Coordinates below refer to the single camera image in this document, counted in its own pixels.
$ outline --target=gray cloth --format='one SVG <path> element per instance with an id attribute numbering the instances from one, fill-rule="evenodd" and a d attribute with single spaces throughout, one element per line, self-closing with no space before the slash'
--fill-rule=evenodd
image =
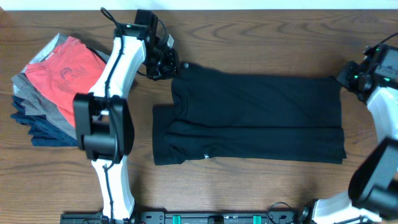
<path id="1" fill-rule="evenodd" d="M 68 39 L 68 36 L 57 34 L 29 63 L 39 63 L 47 59 L 54 48 L 63 44 Z M 109 60 L 109 55 L 106 55 L 96 50 L 98 55 L 106 62 Z M 44 97 L 36 88 L 30 83 L 25 75 L 25 67 L 20 74 L 14 76 L 14 94 L 19 98 L 25 99 L 22 105 L 25 106 L 25 115 L 45 115 L 47 120 L 69 136 L 76 139 L 75 128 L 59 112 L 56 104 L 52 103 Z"/>

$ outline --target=clothing pile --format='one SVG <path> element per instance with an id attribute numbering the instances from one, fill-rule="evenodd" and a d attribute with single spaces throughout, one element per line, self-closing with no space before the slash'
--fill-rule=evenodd
<path id="1" fill-rule="evenodd" d="M 333 78 L 233 75 L 192 63 L 153 109 L 157 165 L 241 157 L 341 164 L 340 84 Z"/>
<path id="2" fill-rule="evenodd" d="M 12 78 L 17 113 L 11 118 L 30 126 L 33 146 L 77 146 L 73 97 L 89 92 L 108 59 L 76 38 L 57 34 Z"/>

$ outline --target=blue garment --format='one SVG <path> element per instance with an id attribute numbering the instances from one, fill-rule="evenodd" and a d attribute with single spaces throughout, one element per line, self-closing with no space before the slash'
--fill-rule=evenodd
<path id="1" fill-rule="evenodd" d="M 77 140 L 57 128 L 45 115 L 25 115 L 25 108 L 22 106 L 24 99 L 12 96 L 12 105 L 18 112 L 11 115 L 20 124 L 29 125 L 31 128 L 28 134 L 33 135 L 31 141 L 33 146 L 77 146 Z"/>

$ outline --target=pink fabric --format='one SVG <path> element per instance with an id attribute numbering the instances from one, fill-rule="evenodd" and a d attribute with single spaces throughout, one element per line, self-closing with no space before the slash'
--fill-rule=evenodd
<path id="1" fill-rule="evenodd" d="M 105 63 L 80 40 L 68 37 L 45 61 L 27 65 L 26 76 L 44 97 L 58 106 L 67 121 L 75 127 L 73 98 L 88 93 L 98 81 Z"/>

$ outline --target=wood surface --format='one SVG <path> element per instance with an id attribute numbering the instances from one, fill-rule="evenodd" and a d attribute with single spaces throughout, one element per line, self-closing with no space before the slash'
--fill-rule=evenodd
<path id="1" fill-rule="evenodd" d="M 133 22 L 134 11 L 113 11 Z M 336 75 L 398 29 L 397 11 L 156 11 L 180 59 L 231 73 Z M 75 147 L 32 147 L 28 127 L 10 119 L 11 77 L 58 32 L 110 53 L 114 25 L 99 11 L 0 11 L 0 223 L 58 223 L 63 212 L 97 211 L 100 185 Z M 342 165 L 213 158 L 155 166 L 152 107 L 172 103 L 170 80 L 136 77 L 129 107 L 136 130 L 129 178 L 136 202 L 168 211 L 261 211 L 284 201 L 299 208 L 348 188 L 375 148 L 365 105 L 341 92 Z"/>

